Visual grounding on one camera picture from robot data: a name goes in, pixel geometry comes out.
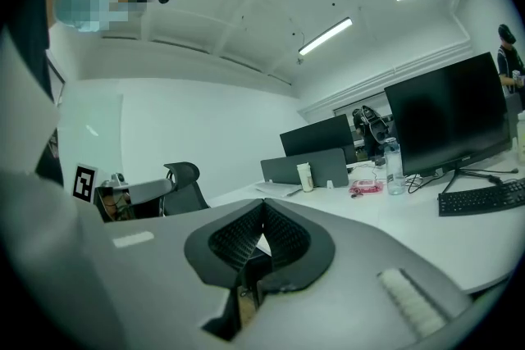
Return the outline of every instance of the desk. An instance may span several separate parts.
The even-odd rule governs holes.
[[[360,162],[349,174],[349,182],[384,179],[385,168],[375,169],[371,162]],[[515,152],[502,153],[472,168],[512,170],[501,174],[503,180],[525,178],[525,168],[517,164]],[[285,198],[320,211],[375,226],[388,233],[434,266],[444,271],[464,292],[474,293],[498,283],[509,275],[525,248],[525,207],[485,215],[439,217],[437,194],[443,191],[452,173],[414,194],[380,194],[352,199],[349,188],[314,189]],[[491,186],[486,180],[460,177],[450,190],[461,191]],[[208,200],[212,207],[246,198],[270,197],[253,185]],[[258,247],[266,253],[266,239]]]

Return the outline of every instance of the keyboard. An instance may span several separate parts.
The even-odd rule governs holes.
[[[485,189],[472,189],[438,196],[440,216],[468,216],[525,205],[525,179]]]

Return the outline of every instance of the black office chair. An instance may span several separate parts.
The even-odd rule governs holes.
[[[175,190],[161,199],[161,216],[174,216],[191,211],[208,209],[210,206],[204,200],[197,180],[200,171],[189,162],[168,163],[167,176],[175,184]]]

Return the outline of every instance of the pink object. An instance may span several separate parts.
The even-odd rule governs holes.
[[[352,194],[370,194],[380,193],[383,191],[383,183],[381,181],[355,181],[349,190]]]

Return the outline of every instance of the white cup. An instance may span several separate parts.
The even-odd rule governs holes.
[[[305,193],[309,193],[313,190],[313,179],[312,172],[310,171],[310,164],[302,163],[301,165],[297,165],[297,171],[299,172],[299,178],[301,179],[303,191]]]

